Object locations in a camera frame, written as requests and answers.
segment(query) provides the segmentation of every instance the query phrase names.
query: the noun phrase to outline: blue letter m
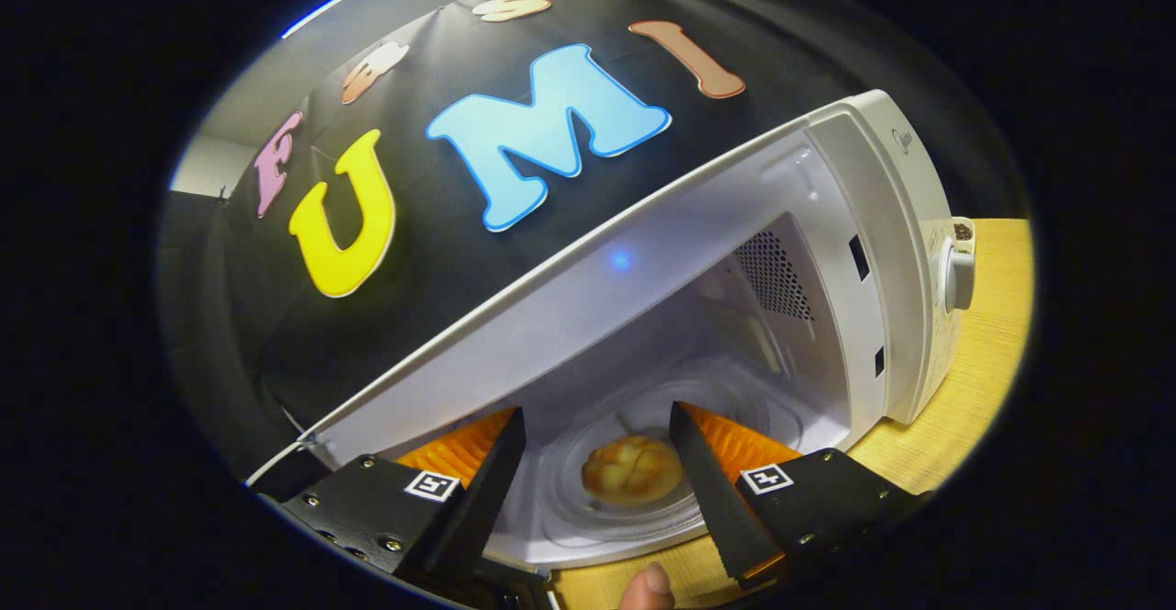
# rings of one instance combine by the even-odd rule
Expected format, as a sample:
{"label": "blue letter m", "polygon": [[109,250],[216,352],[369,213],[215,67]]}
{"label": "blue letter m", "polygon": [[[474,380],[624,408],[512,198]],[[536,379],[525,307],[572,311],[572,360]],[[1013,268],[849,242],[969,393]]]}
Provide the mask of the blue letter m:
{"label": "blue letter m", "polygon": [[486,195],[487,229],[509,229],[547,199],[547,183],[522,177],[503,150],[559,175],[580,174],[573,112],[590,129],[588,148],[600,157],[622,154],[668,128],[668,112],[629,94],[589,53],[587,45],[568,45],[535,59],[530,105],[467,95],[426,128],[429,140],[446,138],[466,161]]}

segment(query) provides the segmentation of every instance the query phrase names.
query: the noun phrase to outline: table surface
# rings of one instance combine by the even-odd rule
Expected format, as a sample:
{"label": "table surface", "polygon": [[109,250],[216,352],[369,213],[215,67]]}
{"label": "table surface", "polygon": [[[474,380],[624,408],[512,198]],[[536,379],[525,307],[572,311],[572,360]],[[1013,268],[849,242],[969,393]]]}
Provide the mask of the table surface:
{"label": "table surface", "polygon": [[[988,429],[1011,387],[1033,309],[1033,244],[1024,220],[975,220],[976,287],[962,314],[950,371],[910,425],[883,418],[849,448],[856,461],[907,491],[938,488]],[[740,596],[709,536],[622,562],[552,574],[564,610],[616,608],[652,562],[669,574],[677,608],[709,608]]]}

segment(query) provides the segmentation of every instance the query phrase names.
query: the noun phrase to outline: ventilation holes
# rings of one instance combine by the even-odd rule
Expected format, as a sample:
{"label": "ventilation holes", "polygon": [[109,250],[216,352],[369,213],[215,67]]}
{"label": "ventilation holes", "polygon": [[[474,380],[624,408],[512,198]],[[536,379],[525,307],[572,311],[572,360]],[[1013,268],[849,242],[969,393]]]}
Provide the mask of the ventilation holes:
{"label": "ventilation holes", "polygon": [[802,321],[813,320],[804,288],[776,234],[760,230],[735,249],[735,260],[743,268],[762,308]]}

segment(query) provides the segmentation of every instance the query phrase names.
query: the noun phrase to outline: colorful letter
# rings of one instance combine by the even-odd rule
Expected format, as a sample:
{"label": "colorful letter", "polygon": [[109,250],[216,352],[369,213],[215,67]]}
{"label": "colorful letter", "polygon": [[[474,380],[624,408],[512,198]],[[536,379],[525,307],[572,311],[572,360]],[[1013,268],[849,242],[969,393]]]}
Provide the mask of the colorful letter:
{"label": "colorful letter", "polygon": [[388,73],[392,66],[397,65],[400,59],[405,58],[407,53],[408,45],[400,46],[390,41],[373,49],[343,79],[343,103],[349,105],[355,102],[360,95],[363,95],[365,91],[368,91],[372,82],[381,74]]}
{"label": "colorful letter", "polygon": [[509,229],[547,199],[547,183],[522,177],[503,150],[573,177],[580,174],[573,112],[590,129],[588,148],[600,157],[622,154],[670,125],[668,112],[629,94],[590,53],[587,45],[568,45],[535,59],[530,105],[467,95],[425,129],[429,140],[449,140],[466,161],[486,195],[487,229]]}
{"label": "colorful letter", "polygon": [[335,162],[335,174],[346,174],[350,180],[363,215],[363,229],[352,246],[340,250],[330,233],[322,208],[327,183],[310,187],[290,216],[290,236],[298,237],[310,280],[332,299],[341,299],[360,288],[383,261],[392,242],[396,208],[392,188],[375,157],[379,138],[379,129],[365,133]]}
{"label": "colorful letter", "polygon": [[674,54],[694,78],[699,80],[699,91],[709,99],[730,99],[731,95],[742,94],[747,87],[743,80],[736,74],[727,73],[719,61],[703,53],[702,48],[689,40],[682,28],[664,20],[635,21],[629,25],[629,31],[647,35],[657,41],[668,53]]}
{"label": "colorful letter", "polygon": [[273,203],[274,196],[278,196],[286,183],[286,172],[278,170],[278,165],[289,162],[290,150],[294,150],[294,140],[290,140],[289,133],[301,121],[302,112],[292,113],[253,160],[253,167],[258,170],[258,192],[261,193],[261,200],[258,201],[259,220],[266,216],[269,203]]}
{"label": "colorful letter", "polygon": [[476,5],[473,13],[482,15],[485,21],[506,21],[546,11],[550,5],[548,0],[489,0]]}

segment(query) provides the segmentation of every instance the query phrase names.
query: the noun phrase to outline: finger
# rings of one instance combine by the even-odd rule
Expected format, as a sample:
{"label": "finger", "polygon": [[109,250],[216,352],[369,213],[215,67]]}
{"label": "finger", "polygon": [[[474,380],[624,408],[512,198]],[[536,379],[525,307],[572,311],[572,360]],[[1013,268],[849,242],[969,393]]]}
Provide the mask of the finger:
{"label": "finger", "polygon": [[621,595],[619,610],[673,610],[674,594],[669,589],[669,576],[661,564],[654,562],[629,581]]}

